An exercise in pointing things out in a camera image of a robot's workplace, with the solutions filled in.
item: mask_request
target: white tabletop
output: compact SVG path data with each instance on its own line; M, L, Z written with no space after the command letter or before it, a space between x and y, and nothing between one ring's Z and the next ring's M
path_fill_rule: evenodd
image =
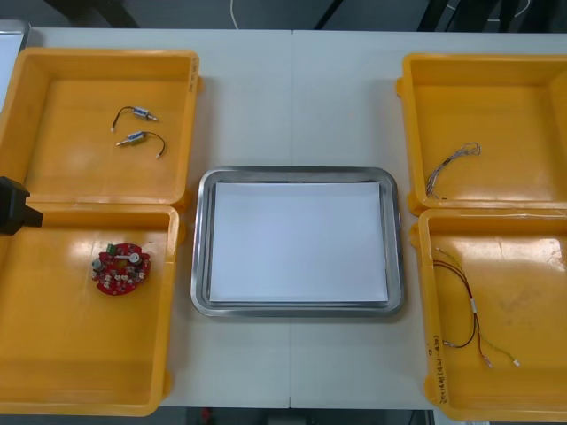
M196 51L206 87L190 186L219 165L379 166L398 183L407 302L392 320L207 318L190 301L185 243L165 406L431 408L394 92L401 59L413 51L565 54L565 35L37 28L30 42Z

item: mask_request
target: white paper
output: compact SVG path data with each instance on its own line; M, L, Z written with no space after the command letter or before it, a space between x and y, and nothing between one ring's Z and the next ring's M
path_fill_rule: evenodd
M12 76L14 62L18 56L23 34L0 35L0 111Z
M217 183L212 301L385 301L378 183Z

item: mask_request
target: white cable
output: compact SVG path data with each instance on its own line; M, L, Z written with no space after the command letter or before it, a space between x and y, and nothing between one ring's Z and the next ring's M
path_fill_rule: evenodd
M239 29L238 24L237 24L237 20L234 18L234 11L232 10L233 6L234 6L234 0L230 0L230 17L232 18L232 23L234 24L234 28Z
M522 13L524 13L525 11L528 10L528 7L530 7L530 3L532 2L532 0L528 0L528 3L525 4L524 9L522 9L520 12L518 12L517 14L514 15L514 18L517 18L518 16L520 16ZM452 11L455 10L454 6L451 6L450 4L447 5L447 7L449 9L451 9ZM488 22L500 22L499 19L489 19Z

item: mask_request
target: black wire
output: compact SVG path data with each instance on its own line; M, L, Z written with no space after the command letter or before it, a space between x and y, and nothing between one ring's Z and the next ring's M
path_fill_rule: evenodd
M456 266L453 266L452 264L446 263L445 261L441 261L440 259L434 259L433 265L444 267L446 269L451 270L453 273L457 274L464 283L464 286L467 289L467 292L469 293L469 298L470 299L474 298L472 296L472 290L470 290L469 281L467 280L467 277L464 275L464 272L461 269L457 268Z
M166 141L163 139L163 137L161 137L160 135L156 134L156 133L152 133L151 131L144 131L145 135L155 135L156 137L158 137L161 142L163 143L162 147L161 147L161 151L159 151L159 154L156 158L161 157L161 155L163 155L163 152L166 151Z
M118 113L116 114L116 118L114 118L112 128L115 128L115 127L116 127L116 123L118 122L118 118L120 117L120 114L122 113L122 111L124 111L125 109L132 109L132 110L134 110L134 106L124 106L123 108L120 108L120 110L119 110Z
M467 289L467 292L469 293L469 297L470 299L473 299L472 297L472 292L470 291L470 286L469 286L469 282L467 281L466 276L464 275L464 272L462 270L460 270L459 268L446 263L445 261L441 261L440 259L435 259L433 260L433 265L434 266L438 266L438 267L443 267L446 268L447 270L451 270L453 273L455 273L457 276L459 276L459 278L461 279L462 283L464 283L464 286ZM472 333L470 334L470 338L469 340L464 343L464 344L453 344L451 343L450 345L448 345L451 348L464 348L467 345L470 344L470 342L474 339L475 334L477 332L477 325L478 325L478 317L476 313L472 313Z

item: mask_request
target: metal tray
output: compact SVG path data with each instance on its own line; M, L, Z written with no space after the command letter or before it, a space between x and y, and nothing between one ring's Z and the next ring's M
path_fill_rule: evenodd
M378 182L382 208L387 301L367 302L218 302L210 298L216 183ZM201 179L195 222L191 298L209 316L345 317L391 316L404 301L400 215L396 182L380 168L242 166L208 171Z

